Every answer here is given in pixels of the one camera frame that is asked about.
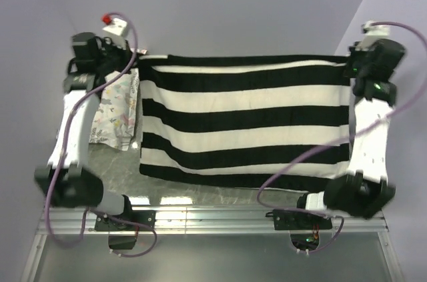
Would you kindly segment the black white striped pillowcase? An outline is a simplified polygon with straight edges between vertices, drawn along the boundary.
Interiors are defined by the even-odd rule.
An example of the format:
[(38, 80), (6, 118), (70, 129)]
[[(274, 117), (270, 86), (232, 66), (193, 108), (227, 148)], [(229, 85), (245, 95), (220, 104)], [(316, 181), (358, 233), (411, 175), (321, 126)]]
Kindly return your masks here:
[(350, 160), (350, 81), (333, 55), (139, 58), (139, 171), (192, 185), (322, 191)]

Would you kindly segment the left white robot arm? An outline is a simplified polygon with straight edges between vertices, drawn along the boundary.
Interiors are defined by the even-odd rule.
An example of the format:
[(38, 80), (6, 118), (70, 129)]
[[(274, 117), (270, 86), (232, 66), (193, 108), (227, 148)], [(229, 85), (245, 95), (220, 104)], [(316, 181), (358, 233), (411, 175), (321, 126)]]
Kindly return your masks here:
[(127, 80), (135, 59), (128, 46), (118, 47), (110, 38), (82, 32), (71, 38), (74, 57), (63, 81), (63, 116), (57, 141), (46, 166), (37, 167), (34, 179), (45, 196), (45, 210), (52, 207), (85, 207), (111, 215), (119, 230), (134, 222), (129, 198), (112, 193), (87, 167), (89, 141), (95, 115), (105, 91)]

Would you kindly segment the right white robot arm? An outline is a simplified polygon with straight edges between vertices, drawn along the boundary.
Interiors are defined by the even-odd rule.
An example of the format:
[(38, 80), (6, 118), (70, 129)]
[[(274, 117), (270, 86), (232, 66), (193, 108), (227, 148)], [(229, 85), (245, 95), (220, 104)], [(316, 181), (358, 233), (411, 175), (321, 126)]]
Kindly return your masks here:
[(343, 211), (370, 219), (395, 196), (386, 170), (389, 115), (395, 110), (397, 87), (390, 82), (404, 58), (403, 45), (379, 39), (363, 49), (351, 47), (348, 73), (354, 78), (355, 138), (348, 168), (331, 180), (324, 191), (306, 193), (294, 211), (296, 225), (307, 229), (317, 221), (317, 212)]

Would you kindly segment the floral patterned pillow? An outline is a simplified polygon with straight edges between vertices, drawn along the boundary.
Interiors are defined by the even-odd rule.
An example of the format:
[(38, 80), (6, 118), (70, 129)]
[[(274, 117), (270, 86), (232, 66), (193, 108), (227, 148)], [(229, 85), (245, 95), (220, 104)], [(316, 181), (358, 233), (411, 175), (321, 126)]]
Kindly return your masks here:
[(91, 126), (91, 144), (104, 144), (121, 151), (129, 149), (136, 129), (138, 91), (136, 67), (103, 90)]

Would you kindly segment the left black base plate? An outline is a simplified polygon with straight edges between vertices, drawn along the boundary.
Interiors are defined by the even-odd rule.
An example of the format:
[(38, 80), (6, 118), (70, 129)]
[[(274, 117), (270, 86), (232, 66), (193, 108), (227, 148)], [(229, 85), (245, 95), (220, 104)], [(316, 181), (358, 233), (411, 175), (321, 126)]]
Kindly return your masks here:
[(133, 211), (127, 221), (137, 223), (130, 225), (112, 220), (108, 216), (97, 216), (94, 231), (98, 232), (118, 232), (118, 231), (150, 231), (155, 226), (156, 211), (136, 210)]

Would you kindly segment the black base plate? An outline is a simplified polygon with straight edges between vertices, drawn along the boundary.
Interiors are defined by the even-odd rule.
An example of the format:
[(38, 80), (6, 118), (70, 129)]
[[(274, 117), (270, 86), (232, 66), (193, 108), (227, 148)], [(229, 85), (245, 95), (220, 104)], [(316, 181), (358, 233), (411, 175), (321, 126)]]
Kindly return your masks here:
[(276, 231), (311, 231), (332, 229), (332, 220), (314, 213), (274, 209), (265, 214), (271, 218)]
[(130, 225), (112, 220), (108, 216), (97, 216), (94, 231), (98, 232), (118, 232), (118, 231), (150, 231), (155, 226), (156, 211), (136, 210), (133, 211), (127, 221), (137, 223)]

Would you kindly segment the aluminium mounting rail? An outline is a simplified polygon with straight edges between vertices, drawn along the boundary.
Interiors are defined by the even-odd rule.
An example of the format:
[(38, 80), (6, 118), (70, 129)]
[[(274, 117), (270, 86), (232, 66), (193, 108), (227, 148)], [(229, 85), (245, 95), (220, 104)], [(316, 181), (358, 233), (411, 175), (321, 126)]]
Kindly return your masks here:
[(321, 232), (311, 255), (292, 249), (290, 233), (274, 229), (257, 205), (160, 206), (157, 243), (140, 233), (139, 257), (107, 249), (107, 233), (88, 217), (84, 240), (71, 249), (37, 228), (23, 281), (403, 281), (383, 217), (347, 218)]

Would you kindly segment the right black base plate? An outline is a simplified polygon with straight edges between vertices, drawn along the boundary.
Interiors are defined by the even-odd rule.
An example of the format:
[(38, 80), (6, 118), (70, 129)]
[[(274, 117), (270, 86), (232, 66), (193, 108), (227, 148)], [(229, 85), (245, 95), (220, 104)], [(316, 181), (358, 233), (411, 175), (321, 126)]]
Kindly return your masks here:
[(265, 214), (271, 218), (276, 231), (311, 231), (332, 229), (332, 220), (314, 213), (274, 209)]

